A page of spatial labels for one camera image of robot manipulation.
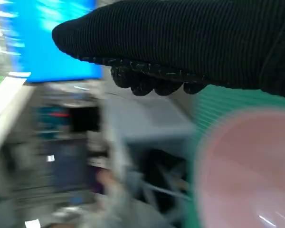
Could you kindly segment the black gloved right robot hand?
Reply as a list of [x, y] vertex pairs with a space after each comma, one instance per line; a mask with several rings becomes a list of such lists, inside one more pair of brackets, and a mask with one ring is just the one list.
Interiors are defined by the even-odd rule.
[[213, 85], [285, 97], [285, 0], [121, 0], [57, 25], [52, 39], [136, 96]]

